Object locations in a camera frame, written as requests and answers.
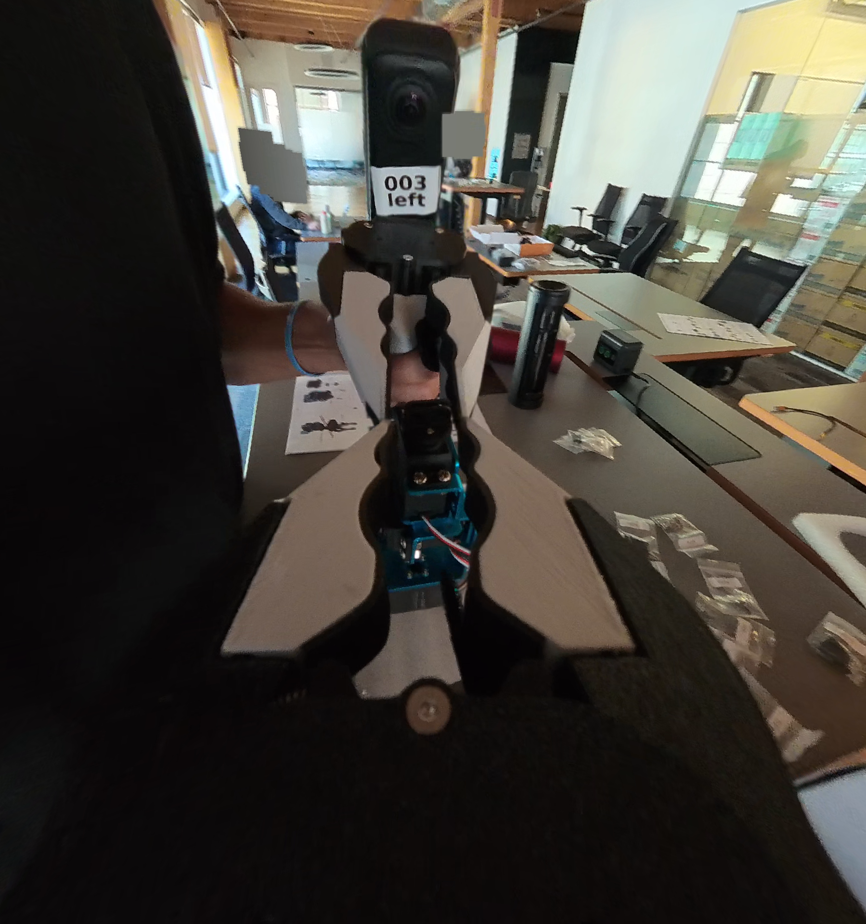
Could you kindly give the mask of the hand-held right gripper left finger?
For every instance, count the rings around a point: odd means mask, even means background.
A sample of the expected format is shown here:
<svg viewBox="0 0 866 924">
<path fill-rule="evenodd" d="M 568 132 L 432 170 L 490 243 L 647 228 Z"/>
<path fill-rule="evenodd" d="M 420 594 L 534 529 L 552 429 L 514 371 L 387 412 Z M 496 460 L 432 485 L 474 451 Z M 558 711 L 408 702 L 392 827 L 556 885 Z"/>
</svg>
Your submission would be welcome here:
<svg viewBox="0 0 866 924">
<path fill-rule="evenodd" d="M 384 565 L 366 511 L 382 482 L 380 422 L 278 503 L 276 529 L 221 644 L 225 657 L 363 668 L 387 643 Z"/>
</svg>

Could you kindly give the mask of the blue toy robot arm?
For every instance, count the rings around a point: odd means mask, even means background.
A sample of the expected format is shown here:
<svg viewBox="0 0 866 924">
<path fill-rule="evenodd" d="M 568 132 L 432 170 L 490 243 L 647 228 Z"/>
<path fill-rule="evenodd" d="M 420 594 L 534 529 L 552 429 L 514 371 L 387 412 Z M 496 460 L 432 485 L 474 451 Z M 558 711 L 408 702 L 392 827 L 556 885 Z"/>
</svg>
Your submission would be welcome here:
<svg viewBox="0 0 866 924">
<path fill-rule="evenodd" d="M 391 412 L 375 537 L 396 614 L 461 596 L 470 573 L 476 530 L 466 511 L 457 440 L 444 399 L 413 401 Z"/>
</svg>

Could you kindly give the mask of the person's left forearm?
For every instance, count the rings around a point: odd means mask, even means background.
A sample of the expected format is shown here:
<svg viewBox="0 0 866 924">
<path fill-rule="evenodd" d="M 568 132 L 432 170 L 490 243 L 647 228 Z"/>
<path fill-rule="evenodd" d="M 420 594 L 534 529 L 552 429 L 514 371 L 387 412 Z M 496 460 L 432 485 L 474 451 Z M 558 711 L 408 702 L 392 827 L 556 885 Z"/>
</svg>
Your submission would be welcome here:
<svg viewBox="0 0 866 924">
<path fill-rule="evenodd" d="M 268 385 L 299 375 L 286 344 L 293 307 L 268 301 L 232 283 L 221 285 L 220 355 L 227 385 Z"/>
</svg>

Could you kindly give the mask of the dark grey desk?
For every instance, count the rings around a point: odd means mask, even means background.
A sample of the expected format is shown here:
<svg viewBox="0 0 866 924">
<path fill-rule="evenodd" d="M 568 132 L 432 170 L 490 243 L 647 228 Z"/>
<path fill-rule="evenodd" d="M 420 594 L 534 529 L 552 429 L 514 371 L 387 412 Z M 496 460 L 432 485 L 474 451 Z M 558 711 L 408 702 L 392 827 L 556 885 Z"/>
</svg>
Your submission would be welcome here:
<svg viewBox="0 0 866 924">
<path fill-rule="evenodd" d="M 788 764 L 789 773 L 804 779 L 845 758 L 866 758 L 866 684 L 856 687 L 837 674 L 805 641 L 821 616 L 838 604 L 848 605 L 849 598 L 710 479 L 692 473 L 674 451 L 632 460 L 639 455 L 637 431 L 626 433 L 625 457 L 612 462 L 593 464 L 552 445 L 550 436 L 561 430 L 564 414 L 588 409 L 576 393 L 587 385 L 582 372 L 561 371 L 542 410 L 515 410 L 505 398 L 492 397 L 484 400 L 484 418 L 501 442 L 572 497 L 636 652 L 553 664 L 526 661 L 512 668 L 476 668 L 472 660 L 470 668 L 461 668 L 464 692 L 450 693 L 452 717 L 443 735 L 455 736 L 454 727 L 471 724 L 460 713 L 489 712 L 494 717 L 480 723 L 490 728 L 490 736 L 508 740 L 516 726 L 526 726 L 530 731 L 517 737 L 525 741 L 523 748 L 533 748 L 538 710 L 593 710 L 614 715 L 649 740 L 671 740 L 697 755 L 706 747 L 748 751 L 766 746 L 770 733 L 749 688 L 693 604 L 682 601 L 692 590 L 692 568 L 670 571 L 670 585 L 639 553 L 638 543 L 620 537 L 615 528 L 615 511 L 658 513 L 674 507 L 700 514 L 703 526 L 713 527 L 715 538 L 739 553 L 754 592 L 764 593 L 777 650 L 760 682 L 799 722 L 824 732 L 819 744 Z M 291 384 L 262 385 L 257 404 L 244 509 L 260 514 L 265 523 L 266 537 L 254 552 L 260 559 L 281 516 L 278 503 L 334 459 L 294 462 L 283 455 L 291 393 Z M 320 665 L 306 667 L 277 657 L 225 658 L 283 667 L 288 685 L 305 685 L 308 671 Z"/>
</svg>

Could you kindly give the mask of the cluttered office desk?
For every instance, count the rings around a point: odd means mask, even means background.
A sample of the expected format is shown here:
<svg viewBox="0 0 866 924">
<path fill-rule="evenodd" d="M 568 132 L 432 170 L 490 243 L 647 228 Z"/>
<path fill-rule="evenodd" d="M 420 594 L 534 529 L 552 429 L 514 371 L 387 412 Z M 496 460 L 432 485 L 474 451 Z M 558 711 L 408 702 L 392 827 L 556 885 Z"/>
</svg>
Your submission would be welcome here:
<svg viewBox="0 0 866 924">
<path fill-rule="evenodd" d="M 464 238 L 468 250 L 477 254 L 501 281 L 531 281 L 603 271 L 582 257 L 556 252 L 554 244 L 547 239 L 504 232 L 496 225 L 475 225 L 464 233 Z"/>
</svg>

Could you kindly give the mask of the black desk panel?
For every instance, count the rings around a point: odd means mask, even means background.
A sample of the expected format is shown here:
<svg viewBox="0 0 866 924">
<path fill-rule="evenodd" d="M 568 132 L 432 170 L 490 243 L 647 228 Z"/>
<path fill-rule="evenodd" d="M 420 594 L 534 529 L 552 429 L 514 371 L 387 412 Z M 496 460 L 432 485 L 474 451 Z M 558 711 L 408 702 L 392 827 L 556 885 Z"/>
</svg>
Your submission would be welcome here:
<svg viewBox="0 0 866 924">
<path fill-rule="evenodd" d="M 632 373 L 607 382 L 641 422 L 696 468 L 761 458 L 753 446 L 651 376 Z"/>
</svg>

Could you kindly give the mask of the brown wooden desk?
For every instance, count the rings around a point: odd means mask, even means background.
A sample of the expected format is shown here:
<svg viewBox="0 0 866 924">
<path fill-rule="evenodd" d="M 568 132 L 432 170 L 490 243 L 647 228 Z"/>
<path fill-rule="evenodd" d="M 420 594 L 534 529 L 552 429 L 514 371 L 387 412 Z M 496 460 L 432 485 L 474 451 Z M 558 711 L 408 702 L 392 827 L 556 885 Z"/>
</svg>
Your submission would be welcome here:
<svg viewBox="0 0 866 924">
<path fill-rule="evenodd" d="M 754 393 L 739 408 L 866 489 L 866 382 Z"/>
</svg>

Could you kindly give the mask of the person's left hand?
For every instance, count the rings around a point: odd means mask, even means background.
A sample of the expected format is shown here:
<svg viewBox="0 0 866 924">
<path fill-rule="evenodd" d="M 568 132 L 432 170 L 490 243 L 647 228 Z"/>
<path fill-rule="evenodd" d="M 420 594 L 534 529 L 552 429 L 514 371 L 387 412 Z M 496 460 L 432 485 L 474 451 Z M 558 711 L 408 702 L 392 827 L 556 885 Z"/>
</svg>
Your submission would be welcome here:
<svg viewBox="0 0 866 924">
<path fill-rule="evenodd" d="M 341 372 L 346 366 L 336 343 L 327 309 L 302 301 L 295 306 L 291 344 L 295 358 L 306 372 Z M 416 350 L 388 358 L 389 400 L 392 406 L 439 398 L 438 372 L 427 369 Z"/>
</svg>

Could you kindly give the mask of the red tube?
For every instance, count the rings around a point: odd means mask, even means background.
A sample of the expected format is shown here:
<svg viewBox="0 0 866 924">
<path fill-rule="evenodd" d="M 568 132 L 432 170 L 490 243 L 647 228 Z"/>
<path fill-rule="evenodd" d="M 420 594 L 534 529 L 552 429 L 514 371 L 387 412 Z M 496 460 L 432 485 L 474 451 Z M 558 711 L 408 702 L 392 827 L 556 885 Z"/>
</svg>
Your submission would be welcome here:
<svg viewBox="0 0 866 924">
<path fill-rule="evenodd" d="M 513 365 L 516 360 L 521 337 L 521 327 L 519 325 L 511 326 L 492 326 L 489 341 L 489 357 L 494 362 Z M 556 342 L 552 351 L 552 357 L 549 364 L 549 372 L 556 374 L 562 364 L 567 345 L 575 339 L 573 327 L 566 321 L 563 321 Z"/>
</svg>

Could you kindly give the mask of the black cylindrical flask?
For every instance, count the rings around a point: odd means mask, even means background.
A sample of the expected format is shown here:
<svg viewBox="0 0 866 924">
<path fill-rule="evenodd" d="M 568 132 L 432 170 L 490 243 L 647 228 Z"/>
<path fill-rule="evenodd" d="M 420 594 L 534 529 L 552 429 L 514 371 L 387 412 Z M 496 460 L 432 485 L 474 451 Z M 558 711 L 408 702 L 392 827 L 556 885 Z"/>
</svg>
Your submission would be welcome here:
<svg viewBox="0 0 866 924">
<path fill-rule="evenodd" d="M 530 284 L 508 388 L 509 403 L 520 410 L 537 410 L 542 404 L 568 300 L 569 287 L 562 282 L 539 277 Z"/>
</svg>

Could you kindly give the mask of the wooden column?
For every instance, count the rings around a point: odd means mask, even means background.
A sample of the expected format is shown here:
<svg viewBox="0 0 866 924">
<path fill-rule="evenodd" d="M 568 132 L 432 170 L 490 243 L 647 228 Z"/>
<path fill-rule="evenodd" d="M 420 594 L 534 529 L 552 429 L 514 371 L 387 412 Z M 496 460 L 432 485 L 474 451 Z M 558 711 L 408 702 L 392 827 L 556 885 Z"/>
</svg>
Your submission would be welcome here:
<svg viewBox="0 0 866 924">
<path fill-rule="evenodd" d="M 481 152 L 473 158 L 473 177 L 482 179 L 486 173 L 487 142 L 492 110 L 494 78 L 496 70 L 497 43 L 503 1 L 485 1 L 482 6 L 482 30 L 480 40 L 481 62 L 478 81 L 477 112 L 483 118 L 483 142 Z"/>
</svg>

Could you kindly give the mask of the printed instruction sheet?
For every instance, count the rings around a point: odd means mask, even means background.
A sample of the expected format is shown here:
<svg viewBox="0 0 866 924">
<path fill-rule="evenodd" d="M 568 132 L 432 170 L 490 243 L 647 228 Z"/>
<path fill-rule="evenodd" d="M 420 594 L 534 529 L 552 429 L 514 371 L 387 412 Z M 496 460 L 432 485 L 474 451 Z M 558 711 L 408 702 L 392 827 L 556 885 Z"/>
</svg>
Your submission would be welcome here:
<svg viewBox="0 0 866 924">
<path fill-rule="evenodd" d="M 300 375 L 293 388 L 285 453 L 342 452 L 374 424 L 348 372 Z"/>
</svg>

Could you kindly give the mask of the small clear parts bag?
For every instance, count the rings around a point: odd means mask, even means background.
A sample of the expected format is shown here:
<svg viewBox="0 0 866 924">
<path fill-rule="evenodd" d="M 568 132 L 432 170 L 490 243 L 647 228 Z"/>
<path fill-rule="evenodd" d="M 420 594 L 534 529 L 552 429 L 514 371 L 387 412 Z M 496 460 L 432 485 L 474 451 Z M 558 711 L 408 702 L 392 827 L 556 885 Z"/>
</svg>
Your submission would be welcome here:
<svg viewBox="0 0 866 924">
<path fill-rule="evenodd" d="M 572 455 L 594 454 L 607 460 L 613 460 L 615 451 L 621 447 L 621 442 L 615 436 L 597 427 L 568 430 L 554 439 L 553 443 Z"/>
</svg>

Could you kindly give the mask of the small black box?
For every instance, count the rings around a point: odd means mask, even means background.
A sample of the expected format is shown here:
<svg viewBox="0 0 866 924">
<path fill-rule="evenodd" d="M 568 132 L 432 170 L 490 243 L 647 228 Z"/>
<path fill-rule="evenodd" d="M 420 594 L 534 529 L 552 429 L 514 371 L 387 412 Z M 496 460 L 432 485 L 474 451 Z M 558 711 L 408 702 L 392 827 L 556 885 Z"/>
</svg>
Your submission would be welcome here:
<svg viewBox="0 0 866 924">
<path fill-rule="evenodd" d="M 645 345 L 636 335 L 622 329 L 603 329 L 596 341 L 592 364 L 605 378 L 629 378 Z"/>
</svg>

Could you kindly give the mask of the white foam packing piece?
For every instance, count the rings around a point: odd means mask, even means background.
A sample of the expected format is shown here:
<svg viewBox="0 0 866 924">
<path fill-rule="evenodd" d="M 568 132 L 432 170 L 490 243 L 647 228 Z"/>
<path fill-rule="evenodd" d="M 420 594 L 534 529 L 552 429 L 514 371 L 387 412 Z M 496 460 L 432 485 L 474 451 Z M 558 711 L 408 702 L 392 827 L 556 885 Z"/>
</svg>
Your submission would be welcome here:
<svg viewBox="0 0 866 924">
<path fill-rule="evenodd" d="M 866 564 L 844 542 L 846 535 L 866 539 L 866 517 L 801 513 L 792 525 L 866 609 Z"/>
</svg>

